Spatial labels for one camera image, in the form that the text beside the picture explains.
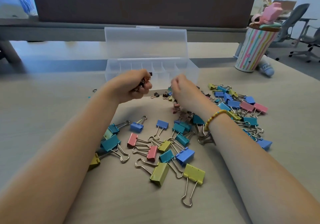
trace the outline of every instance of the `beige desk surface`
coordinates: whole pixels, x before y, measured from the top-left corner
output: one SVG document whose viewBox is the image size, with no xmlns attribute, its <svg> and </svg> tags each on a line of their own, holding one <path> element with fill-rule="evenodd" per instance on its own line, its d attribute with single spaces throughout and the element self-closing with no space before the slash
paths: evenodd
<svg viewBox="0 0 320 224">
<path fill-rule="evenodd" d="M 269 107 L 268 114 L 258 118 L 264 138 L 273 141 L 269 153 L 320 201 L 320 83 L 279 62 L 273 61 L 273 66 L 275 75 L 271 79 L 234 67 L 202 68 L 198 86 L 209 92 L 208 83 L 230 85 Z M 0 78 L 0 187 L 86 104 L 92 89 L 104 82 L 103 72 Z M 148 120 L 139 137 L 147 139 L 156 132 L 158 119 L 172 127 L 176 115 L 171 113 L 171 106 L 162 98 L 145 97 L 120 105 L 113 122 L 146 115 Z M 162 132 L 161 139 L 171 133 L 170 129 Z M 129 129 L 123 128 L 118 136 L 123 149 L 130 152 L 130 160 L 121 164 L 118 157 L 110 155 L 88 172 L 65 223 L 250 223 L 227 166 L 213 144 L 203 147 L 196 137 L 191 140 L 190 148 L 195 151 L 191 164 L 206 175 L 203 185 L 195 189 L 194 206 L 188 209 L 181 203 L 186 179 L 176 179 L 170 169 L 163 186 L 156 187 L 145 171 L 134 167 L 140 155 L 133 155 L 126 147 Z"/>
</svg>

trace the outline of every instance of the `gray office chair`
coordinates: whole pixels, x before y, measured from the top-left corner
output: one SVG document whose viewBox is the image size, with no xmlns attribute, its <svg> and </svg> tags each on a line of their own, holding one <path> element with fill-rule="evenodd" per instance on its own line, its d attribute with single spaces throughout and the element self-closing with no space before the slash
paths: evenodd
<svg viewBox="0 0 320 224">
<path fill-rule="evenodd" d="M 315 28 L 317 31 L 314 33 L 314 36 L 311 37 L 311 36 L 307 35 L 308 29 L 310 27 L 315 28 L 311 25 L 308 25 L 306 27 L 305 32 L 302 35 L 302 38 L 301 38 L 302 39 L 301 42 L 308 44 L 308 47 L 310 47 L 310 49 L 307 51 L 291 51 L 289 57 L 292 57 L 293 55 L 294 56 L 306 55 L 306 59 L 307 59 L 306 62 L 308 62 L 308 63 L 311 62 L 311 60 L 310 60 L 311 57 L 320 59 L 319 56 L 317 56 L 313 52 L 311 52 L 314 46 L 320 47 L 320 28 Z"/>
<path fill-rule="evenodd" d="M 289 28 L 293 28 L 295 24 L 299 21 L 299 19 L 302 18 L 302 16 L 305 14 L 305 12 L 308 10 L 310 4 L 305 3 L 297 6 L 290 14 L 287 20 L 283 22 L 281 25 L 281 30 L 278 33 L 277 38 L 272 42 L 272 43 L 277 43 L 277 42 L 283 42 L 285 40 L 290 40 L 291 39 L 291 33 L 289 34 L 288 30 Z"/>
</svg>

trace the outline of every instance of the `desk leg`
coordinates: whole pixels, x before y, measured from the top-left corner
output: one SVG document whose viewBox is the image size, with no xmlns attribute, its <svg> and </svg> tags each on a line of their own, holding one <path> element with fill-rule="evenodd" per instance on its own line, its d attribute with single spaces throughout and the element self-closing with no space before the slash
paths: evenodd
<svg viewBox="0 0 320 224">
<path fill-rule="evenodd" d="M 237 48 L 237 51 L 235 52 L 235 54 L 234 54 L 234 58 L 237 58 L 238 59 L 238 56 L 239 56 L 239 54 L 240 54 L 240 51 L 241 51 L 241 48 L 242 48 L 242 46 L 243 46 L 243 43 L 239 43 L 239 46 L 238 46 L 238 48 Z"/>
<path fill-rule="evenodd" d="M 297 48 L 297 47 L 298 47 L 298 44 L 299 44 L 299 42 L 300 42 L 300 40 L 301 40 L 301 38 L 302 38 L 302 35 L 304 34 L 304 31 L 306 30 L 306 27 L 307 27 L 308 23 L 309 23 L 309 20 L 306 20 L 306 23 L 304 24 L 304 27 L 303 27 L 303 29 L 302 29 L 302 31 L 301 31 L 301 34 L 300 34 L 298 40 L 296 41 L 296 43 L 295 43 L 295 45 L 294 45 L 294 48 Z"/>
<path fill-rule="evenodd" d="M 9 63 L 20 63 L 21 59 L 10 41 L 0 40 L 0 51 Z"/>
</svg>

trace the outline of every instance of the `yellow bracelet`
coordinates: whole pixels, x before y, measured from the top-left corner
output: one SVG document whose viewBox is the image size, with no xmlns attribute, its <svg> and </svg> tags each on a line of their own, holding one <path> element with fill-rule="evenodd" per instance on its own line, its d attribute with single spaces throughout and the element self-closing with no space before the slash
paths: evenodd
<svg viewBox="0 0 320 224">
<path fill-rule="evenodd" d="M 208 121 L 204 125 L 204 131 L 209 131 L 209 124 L 215 117 L 217 117 L 220 113 L 226 113 L 226 112 L 228 111 L 225 109 L 222 109 L 222 110 L 219 110 L 217 113 L 215 113 L 213 116 L 211 116 L 210 119 L 208 119 Z"/>
</svg>

